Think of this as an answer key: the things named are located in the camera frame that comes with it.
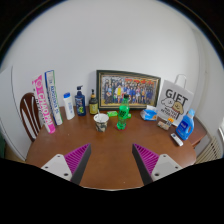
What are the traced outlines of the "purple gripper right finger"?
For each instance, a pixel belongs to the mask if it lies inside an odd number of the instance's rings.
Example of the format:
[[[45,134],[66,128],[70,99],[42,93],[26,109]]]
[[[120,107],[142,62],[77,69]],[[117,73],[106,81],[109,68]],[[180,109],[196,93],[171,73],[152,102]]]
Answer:
[[[134,155],[144,185],[182,169],[169,155],[158,155],[138,144],[132,145],[132,154]]]

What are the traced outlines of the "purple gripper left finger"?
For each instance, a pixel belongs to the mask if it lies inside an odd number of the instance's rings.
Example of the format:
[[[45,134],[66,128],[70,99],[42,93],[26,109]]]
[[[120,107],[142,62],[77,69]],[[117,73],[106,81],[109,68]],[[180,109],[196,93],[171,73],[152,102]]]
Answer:
[[[91,155],[91,145],[85,144],[66,155],[56,154],[42,169],[65,180],[79,184]]]

